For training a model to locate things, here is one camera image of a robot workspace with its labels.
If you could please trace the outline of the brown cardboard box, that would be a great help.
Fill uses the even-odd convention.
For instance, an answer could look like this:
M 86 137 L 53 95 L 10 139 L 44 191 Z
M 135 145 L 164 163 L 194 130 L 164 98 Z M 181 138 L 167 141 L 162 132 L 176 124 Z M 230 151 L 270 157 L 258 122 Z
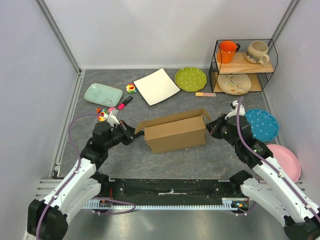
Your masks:
M 206 144 L 205 119 L 211 116 L 204 108 L 142 121 L 135 134 L 143 131 L 153 153 L 166 153 Z

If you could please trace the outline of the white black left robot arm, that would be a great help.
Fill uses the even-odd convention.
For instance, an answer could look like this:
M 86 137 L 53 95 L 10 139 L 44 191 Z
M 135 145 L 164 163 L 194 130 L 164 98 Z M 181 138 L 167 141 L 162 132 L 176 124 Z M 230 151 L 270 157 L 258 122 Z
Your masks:
M 88 201 L 110 193 L 109 177 L 98 171 L 109 149 L 118 144 L 128 146 L 143 135 L 123 120 L 114 125 L 97 123 L 67 176 L 42 200 L 29 204 L 27 233 L 38 240 L 63 239 L 72 219 Z

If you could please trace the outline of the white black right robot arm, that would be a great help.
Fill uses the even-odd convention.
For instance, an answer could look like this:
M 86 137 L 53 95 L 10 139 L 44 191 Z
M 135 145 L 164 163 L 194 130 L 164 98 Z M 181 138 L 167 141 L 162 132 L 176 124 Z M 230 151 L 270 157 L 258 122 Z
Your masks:
M 237 157 L 267 184 L 262 186 L 242 170 L 229 180 L 235 197 L 245 195 L 268 211 L 290 240 L 317 240 L 320 237 L 320 207 L 284 172 L 273 152 L 254 138 L 245 116 L 224 114 L 206 124 L 211 137 L 225 140 L 234 147 Z

